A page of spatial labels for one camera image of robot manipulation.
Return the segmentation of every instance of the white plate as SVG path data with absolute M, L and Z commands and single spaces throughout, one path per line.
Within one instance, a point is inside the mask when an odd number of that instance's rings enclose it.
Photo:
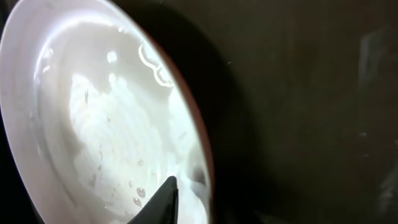
M 126 222 L 170 175 L 178 222 L 208 222 L 213 168 L 198 109 L 171 61 L 115 5 L 19 1 L 0 74 L 11 151 L 46 223 Z

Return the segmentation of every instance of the water droplet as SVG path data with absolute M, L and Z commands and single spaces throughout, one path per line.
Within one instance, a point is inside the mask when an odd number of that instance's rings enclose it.
M 85 92 L 85 101 L 86 101 L 86 104 L 88 103 L 88 89 L 86 89 L 86 92 Z
M 138 198 L 134 198 L 133 201 L 134 201 L 134 203 L 135 203 L 136 205 L 142 207 L 141 201 L 140 201 Z
M 137 194 L 138 196 L 144 198 L 145 197 L 145 190 L 142 187 L 137 188 Z

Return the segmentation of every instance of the dark surface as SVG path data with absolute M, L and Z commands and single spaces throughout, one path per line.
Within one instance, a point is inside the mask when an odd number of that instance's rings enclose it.
M 398 1 L 115 2 L 192 89 L 218 223 L 398 223 Z
M 0 222 L 37 223 L 29 196 L 9 150 L 2 119 L 0 119 Z

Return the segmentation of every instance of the black tip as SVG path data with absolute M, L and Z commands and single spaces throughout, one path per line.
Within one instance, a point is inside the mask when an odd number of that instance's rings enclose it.
M 177 217 L 177 179 L 170 176 L 128 224 L 176 224 Z

